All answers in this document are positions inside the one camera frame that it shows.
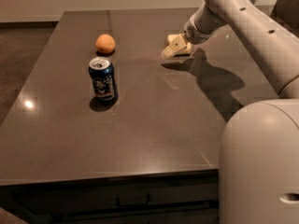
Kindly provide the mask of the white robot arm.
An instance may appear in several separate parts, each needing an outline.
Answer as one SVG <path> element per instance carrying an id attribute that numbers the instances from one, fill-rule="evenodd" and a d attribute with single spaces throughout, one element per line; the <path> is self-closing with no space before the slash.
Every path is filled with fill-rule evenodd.
<path id="1" fill-rule="evenodd" d="M 162 56 L 207 41 L 229 25 L 249 57 L 243 67 L 251 104 L 227 122 L 219 161 L 220 224 L 299 224 L 298 39 L 256 0 L 204 0 Z"/>

